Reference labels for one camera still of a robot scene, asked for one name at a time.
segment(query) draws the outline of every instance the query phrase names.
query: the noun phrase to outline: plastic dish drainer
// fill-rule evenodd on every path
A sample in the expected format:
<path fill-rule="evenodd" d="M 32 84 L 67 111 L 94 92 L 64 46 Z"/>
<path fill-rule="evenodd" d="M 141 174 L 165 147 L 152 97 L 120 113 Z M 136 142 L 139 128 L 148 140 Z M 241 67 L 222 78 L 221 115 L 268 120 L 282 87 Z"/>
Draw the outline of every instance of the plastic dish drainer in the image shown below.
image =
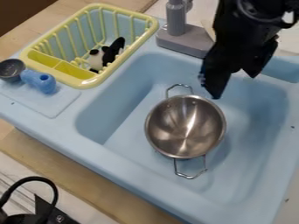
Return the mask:
<path fill-rule="evenodd" d="M 20 54 L 30 68 L 49 73 L 74 88 L 101 84 L 158 28 L 150 16 L 111 5 L 90 4 L 58 25 Z M 87 63 L 89 51 L 109 46 L 118 37 L 126 39 L 124 53 L 115 62 L 92 73 Z"/>

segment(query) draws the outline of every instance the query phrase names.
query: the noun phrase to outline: wire handle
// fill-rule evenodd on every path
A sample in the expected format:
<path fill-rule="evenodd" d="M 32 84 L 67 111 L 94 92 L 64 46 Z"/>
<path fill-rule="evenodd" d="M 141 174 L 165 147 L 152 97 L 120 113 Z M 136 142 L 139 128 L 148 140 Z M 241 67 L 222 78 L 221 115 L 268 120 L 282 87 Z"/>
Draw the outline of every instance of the wire handle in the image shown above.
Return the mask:
<path fill-rule="evenodd" d="M 56 185 L 48 178 L 43 178 L 43 177 L 28 177 L 28 178 L 22 178 L 16 183 L 14 183 L 1 197 L 0 199 L 0 210 L 2 207 L 5 205 L 5 203 L 9 200 L 11 194 L 21 185 L 27 182 L 32 182 L 32 181 L 38 181 L 38 182 L 44 182 L 48 184 L 52 190 L 53 190 L 53 199 L 51 205 L 45 210 L 45 213 L 38 219 L 38 222 L 36 224 L 45 224 L 47 223 L 48 217 L 54 210 L 58 198 L 59 198 L 59 191 L 56 187 Z"/>
<path fill-rule="evenodd" d="M 202 170 L 201 172 L 199 172 L 198 174 L 196 174 L 195 176 L 189 176 L 189 175 L 186 175 L 186 174 L 183 174 L 182 172 L 179 172 L 177 171 L 177 160 L 174 158 L 173 159 L 173 163 L 174 163 L 174 167 L 175 167 L 175 173 L 176 175 L 178 175 L 179 177 L 181 178 L 185 178 L 185 179 L 196 179 L 198 178 L 201 174 L 207 172 L 207 169 L 206 169 L 206 166 L 205 166 L 205 155 L 202 156 L 203 159 L 204 159 L 204 170 Z"/>
<path fill-rule="evenodd" d="M 190 89 L 190 93 L 192 95 L 194 95 L 193 88 L 191 86 L 188 86 L 188 85 L 185 85 L 185 84 L 174 84 L 173 86 L 171 86 L 171 87 L 169 87 L 169 88 L 166 89 L 166 92 L 165 92 L 166 99 L 170 98 L 169 97 L 169 92 L 170 92 L 170 90 L 172 90 L 175 87 L 189 88 Z"/>

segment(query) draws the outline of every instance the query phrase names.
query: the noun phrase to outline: light blue sink basin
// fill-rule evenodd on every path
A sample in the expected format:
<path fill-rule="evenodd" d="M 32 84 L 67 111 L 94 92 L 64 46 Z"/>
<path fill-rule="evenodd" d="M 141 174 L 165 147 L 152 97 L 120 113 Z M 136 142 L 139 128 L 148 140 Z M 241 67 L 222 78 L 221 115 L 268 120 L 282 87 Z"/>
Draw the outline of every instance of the light blue sink basin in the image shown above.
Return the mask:
<path fill-rule="evenodd" d="M 269 224 L 299 158 L 297 61 L 276 58 L 254 80 L 243 73 L 232 77 L 214 101 L 226 116 L 227 133 L 207 155 L 208 172 L 194 180 L 174 174 L 173 160 L 153 150 L 143 125 L 173 84 L 191 85 L 210 98 L 197 79 L 201 61 L 157 47 L 154 37 L 100 87 L 72 89 L 76 97 L 51 117 L 4 93 L 0 115 L 184 221 Z M 170 94 L 185 91 L 175 88 Z M 203 165 L 195 158 L 178 166 L 195 174 Z"/>

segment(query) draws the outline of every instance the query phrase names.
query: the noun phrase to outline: white surface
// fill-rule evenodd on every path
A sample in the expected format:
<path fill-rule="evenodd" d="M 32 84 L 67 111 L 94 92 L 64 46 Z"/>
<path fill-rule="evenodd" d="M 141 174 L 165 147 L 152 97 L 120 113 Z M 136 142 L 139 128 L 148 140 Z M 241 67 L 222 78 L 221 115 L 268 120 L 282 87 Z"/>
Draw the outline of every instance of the white surface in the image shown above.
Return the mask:
<path fill-rule="evenodd" d="M 146 13 L 158 18 L 165 18 L 165 5 L 167 2 L 168 0 L 159 0 Z M 193 0 L 193 9 L 187 14 L 188 23 L 201 26 L 200 21 L 203 19 L 213 21 L 217 5 L 218 0 Z M 283 51 L 299 53 L 299 24 L 289 30 L 281 31 L 279 42 L 279 48 Z M 286 202 L 277 214 L 275 224 L 298 224 L 299 171 L 293 177 L 285 199 Z"/>
<path fill-rule="evenodd" d="M 37 176 L 38 174 L 30 171 L 26 167 L 22 166 L 15 160 L 7 157 L 0 152 L 0 184 L 1 182 L 6 182 L 12 184 L 13 182 L 28 176 Z M 28 183 L 24 185 L 25 188 L 18 189 L 20 192 L 25 194 L 29 199 L 33 199 L 32 193 L 36 193 L 41 198 L 51 201 L 52 200 L 52 190 L 50 187 L 41 183 Z M 4 185 L 0 185 L 0 193 L 3 191 Z M 8 214 L 15 214 L 26 211 L 34 212 L 34 205 L 32 201 L 26 201 L 17 195 L 14 195 L 14 202 L 5 206 L 5 212 Z M 61 209 L 63 212 L 68 214 L 70 217 L 75 219 L 81 224 L 117 224 L 118 222 L 110 219 L 104 213 L 99 212 L 95 208 L 89 206 L 87 203 L 80 199 L 72 196 L 72 194 L 59 188 L 59 203 L 57 208 Z"/>

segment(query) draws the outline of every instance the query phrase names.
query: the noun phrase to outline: black device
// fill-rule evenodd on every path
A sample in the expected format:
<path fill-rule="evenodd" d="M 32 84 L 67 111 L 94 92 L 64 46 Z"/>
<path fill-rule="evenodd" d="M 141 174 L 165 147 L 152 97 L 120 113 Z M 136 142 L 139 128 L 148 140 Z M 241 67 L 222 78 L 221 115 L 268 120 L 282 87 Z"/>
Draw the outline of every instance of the black device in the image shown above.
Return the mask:
<path fill-rule="evenodd" d="M 282 19 L 286 12 L 293 13 L 290 23 Z M 202 86 L 218 99 L 231 74 L 243 69 L 256 77 L 278 46 L 278 31 L 298 18 L 299 0 L 219 0 L 213 23 L 216 42 L 204 58 Z"/>
<path fill-rule="evenodd" d="M 8 216 L 3 210 L 3 206 L 9 200 L 11 194 L 21 185 L 27 182 L 38 181 L 48 184 L 53 190 L 53 200 L 49 204 L 38 195 L 35 196 L 35 214 L 22 213 Z M 56 208 L 59 192 L 56 185 L 47 178 L 28 177 L 22 178 L 13 184 L 0 199 L 0 224 L 79 224 L 71 219 L 67 214 Z"/>

